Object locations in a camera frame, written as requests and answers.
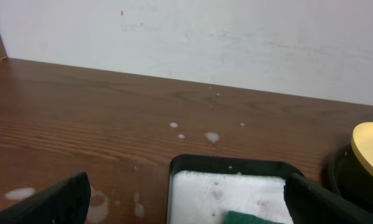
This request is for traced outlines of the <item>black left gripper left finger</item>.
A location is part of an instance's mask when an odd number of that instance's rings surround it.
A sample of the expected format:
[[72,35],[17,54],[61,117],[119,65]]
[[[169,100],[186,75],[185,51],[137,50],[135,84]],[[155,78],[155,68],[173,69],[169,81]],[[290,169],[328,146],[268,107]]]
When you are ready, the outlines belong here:
[[0,211],[0,224],[83,224],[90,197],[88,175],[80,172]]

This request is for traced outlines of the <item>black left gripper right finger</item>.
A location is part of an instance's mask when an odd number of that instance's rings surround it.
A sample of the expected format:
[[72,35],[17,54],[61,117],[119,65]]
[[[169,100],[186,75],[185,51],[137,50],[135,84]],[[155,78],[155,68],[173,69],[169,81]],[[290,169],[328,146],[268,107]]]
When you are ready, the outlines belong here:
[[373,214],[299,174],[284,187],[286,206],[294,224],[373,224]]

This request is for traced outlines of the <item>green yellow sponge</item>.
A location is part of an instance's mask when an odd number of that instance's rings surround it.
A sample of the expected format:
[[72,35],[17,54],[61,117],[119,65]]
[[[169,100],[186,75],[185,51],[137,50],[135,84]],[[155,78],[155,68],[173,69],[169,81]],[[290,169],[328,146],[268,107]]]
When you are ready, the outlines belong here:
[[229,211],[225,214],[222,224],[282,224],[273,222],[263,218],[256,217],[255,215],[249,215],[246,213],[240,213],[235,211]]

